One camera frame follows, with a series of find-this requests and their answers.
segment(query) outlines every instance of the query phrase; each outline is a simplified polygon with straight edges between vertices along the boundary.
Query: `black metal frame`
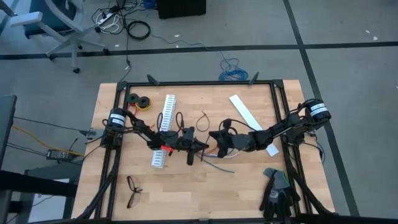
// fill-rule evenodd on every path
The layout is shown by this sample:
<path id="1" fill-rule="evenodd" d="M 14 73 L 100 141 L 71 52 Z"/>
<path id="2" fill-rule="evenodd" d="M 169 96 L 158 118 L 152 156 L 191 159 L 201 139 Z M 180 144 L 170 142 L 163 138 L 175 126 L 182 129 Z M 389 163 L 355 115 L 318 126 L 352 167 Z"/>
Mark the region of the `black metal frame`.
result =
<path id="1" fill-rule="evenodd" d="M 248 85 L 248 84 L 249 84 L 249 81 L 230 81 L 230 82 L 219 82 L 219 81 L 206 82 L 205 81 L 205 82 L 162 82 L 162 83 L 160 83 L 159 86 Z M 277 121 L 280 121 L 282 118 L 280 115 L 280 108 L 279 108 L 278 99 L 277 99 L 276 90 L 275 90 L 276 87 L 279 88 L 280 95 L 282 97 L 282 103 L 284 106 L 285 115 L 287 115 L 289 113 L 289 106 L 287 103 L 285 89 L 283 86 L 283 80 L 257 80 L 257 81 L 255 81 L 254 85 L 269 85 L 270 86 L 271 97 L 272 97 L 272 102 L 274 104 L 275 115 L 276 115 Z M 124 99 L 123 99 L 123 109 L 127 109 L 127 96 L 130 93 L 130 89 L 135 86 L 155 86 L 155 85 L 152 83 L 126 83 L 126 82 L 118 83 L 118 85 L 116 87 L 116 95 L 115 95 L 115 99 L 114 99 L 114 103 L 113 103 L 113 108 L 117 108 L 119 106 L 120 99 L 121 99 L 121 92 L 124 91 L 125 94 L 124 94 Z M 287 144 L 286 138 L 282 137 L 281 141 L 282 141 L 282 148 L 283 148 L 283 152 L 284 152 L 284 159 L 286 162 L 287 159 L 290 160 L 289 145 Z M 118 173 L 118 169 L 119 169 L 119 165 L 120 165 L 120 153 L 121 153 L 121 150 L 116 151 L 116 154 L 119 155 L 119 156 L 115 157 L 115 161 L 114 161 L 114 163 L 117 166 L 116 173 Z M 111 155 L 111 150 L 106 149 L 104 163 L 103 163 L 103 170 L 101 173 L 100 186 L 102 185 L 102 183 L 104 182 L 104 180 L 106 179 L 106 176 L 107 176 L 110 155 Z M 299 153 L 298 148 L 294 149 L 294 155 L 295 155 L 295 163 L 296 163 L 296 166 L 298 167 L 298 174 L 305 182 L 305 177 L 304 177 L 304 173 L 303 173 L 303 169 L 302 169 L 302 163 L 300 160 L 300 153 Z M 114 206 L 114 198 L 115 198 L 115 193 L 116 193 L 117 181 L 118 180 L 117 180 L 117 176 L 116 176 L 116 178 L 112 181 L 111 189 L 110 189 L 108 209 L 106 212 L 106 218 L 110 218 L 110 219 L 112 219 L 112 214 L 113 214 L 113 206 Z M 289 176 L 289 182 L 293 187 L 295 187 L 295 181 L 290 176 Z M 312 213 L 310 202 L 308 201 L 308 199 L 306 197 L 304 197 L 303 199 L 305 202 L 306 211 L 308 213 Z M 99 201 L 96 211 L 95 211 L 95 218 L 99 218 L 101 216 L 102 204 L 103 204 L 103 200 L 101 199 Z M 295 211 L 295 214 L 301 213 L 300 206 L 297 202 L 294 203 L 294 211 Z M 125 221 L 125 222 L 120 222 L 120 223 L 134 223 L 134 222 L 135 221 Z M 140 220 L 139 221 L 139 223 L 186 223 L 186 222 L 201 223 L 200 220 L 147 220 L 147 221 Z M 264 223 L 265 220 L 263 218 L 229 218 L 229 219 L 211 219 L 211 222 L 212 223 L 234 223 L 234 222 L 235 223 L 256 223 L 256 222 Z"/>

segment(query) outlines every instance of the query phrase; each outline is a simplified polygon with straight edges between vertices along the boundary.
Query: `power strip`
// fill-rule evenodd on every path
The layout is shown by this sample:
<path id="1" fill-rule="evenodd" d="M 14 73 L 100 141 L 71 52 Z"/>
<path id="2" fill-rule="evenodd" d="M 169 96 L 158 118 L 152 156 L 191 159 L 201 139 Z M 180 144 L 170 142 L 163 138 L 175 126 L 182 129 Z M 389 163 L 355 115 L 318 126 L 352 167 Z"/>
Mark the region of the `power strip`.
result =
<path id="1" fill-rule="evenodd" d="M 110 19 L 112 16 L 115 15 L 115 12 L 110 12 L 106 15 L 105 18 L 102 18 L 100 21 L 98 21 L 97 25 L 102 25 L 104 22 L 106 22 L 108 19 Z"/>
<path id="2" fill-rule="evenodd" d="M 163 119 L 160 124 L 159 131 L 168 131 L 172 127 L 173 114 L 175 108 L 175 95 L 166 95 L 166 100 L 163 107 Z M 155 168 L 163 168 L 166 160 L 166 151 L 159 149 L 154 151 L 152 156 L 152 166 Z"/>

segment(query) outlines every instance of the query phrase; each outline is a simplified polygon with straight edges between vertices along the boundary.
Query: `tape roll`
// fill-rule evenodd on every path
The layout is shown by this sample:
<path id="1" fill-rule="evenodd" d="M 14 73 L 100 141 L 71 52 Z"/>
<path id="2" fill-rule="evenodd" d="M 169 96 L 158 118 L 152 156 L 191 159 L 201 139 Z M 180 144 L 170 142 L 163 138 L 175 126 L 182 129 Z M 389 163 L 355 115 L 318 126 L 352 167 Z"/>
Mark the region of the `tape roll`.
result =
<path id="1" fill-rule="evenodd" d="M 139 96 L 135 93 L 131 93 L 128 97 L 127 97 L 127 102 L 129 104 L 135 104 L 139 101 Z"/>
<path id="2" fill-rule="evenodd" d="M 150 99 L 146 96 L 140 97 L 137 104 L 138 107 L 144 109 L 150 105 Z"/>

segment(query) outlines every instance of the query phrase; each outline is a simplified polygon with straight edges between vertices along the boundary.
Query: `white plastic strip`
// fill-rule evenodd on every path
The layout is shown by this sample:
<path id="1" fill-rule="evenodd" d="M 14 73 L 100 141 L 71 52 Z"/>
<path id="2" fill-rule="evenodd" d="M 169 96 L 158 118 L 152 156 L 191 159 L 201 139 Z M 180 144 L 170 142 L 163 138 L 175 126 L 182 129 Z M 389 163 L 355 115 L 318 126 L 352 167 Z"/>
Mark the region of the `white plastic strip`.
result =
<path id="1" fill-rule="evenodd" d="M 239 111 L 245 122 L 250 127 L 252 127 L 257 131 L 262 130 L 260 124 L 256 121 L 256 119 L 254 119 L 254 116 L 250 113 L 250 111 L 246 108 L 246 106 L 243 104 L 243 102 L 237 95 L 231 96 L 229 100 L 231 100 L 232 104 L 236 107 L 236 109 Z M 273 143 L 270 144 L 266 150 L 271 157 L 279 152 Z"/>
<path id="2" fill-rule="evenodd" d="M 168 131 L 172 127 L 172 120 L 175 108 L 175 95 L 166 95 L 163 107 L 163 119 L 160 124 L 160 131 Z M 154 151 L 152 156 L 152 166 L 163 168 L 166 159 L 166 151 L 163 149 Z"/>

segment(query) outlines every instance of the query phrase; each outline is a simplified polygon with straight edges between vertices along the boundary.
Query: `office chair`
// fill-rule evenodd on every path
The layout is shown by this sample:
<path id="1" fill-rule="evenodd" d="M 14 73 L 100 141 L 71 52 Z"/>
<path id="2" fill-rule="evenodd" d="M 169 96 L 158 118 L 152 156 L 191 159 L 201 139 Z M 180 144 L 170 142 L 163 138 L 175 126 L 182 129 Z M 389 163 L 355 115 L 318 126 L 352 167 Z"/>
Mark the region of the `office chair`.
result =
<path id="1" fill-rule="evenodd" d="M 83 3 L 85 0 L 32 0 L 28 14 L 14 16 L 10 19 L 11 27 L 25 26 L 25 36 L 29 39 L 33 35 L 48 34 L 60 44 L 46 53 L 53 60 L 53 53 L 71 45 L 73 72 L 79 73 L 76 66 L 77 48 L 82 49 L 81 44 L 88 44 L 103 48 L 105 55 L 109 50 L 105 45 L 82 38 L 94 29 L 96 24 L 84 29 Z"/>

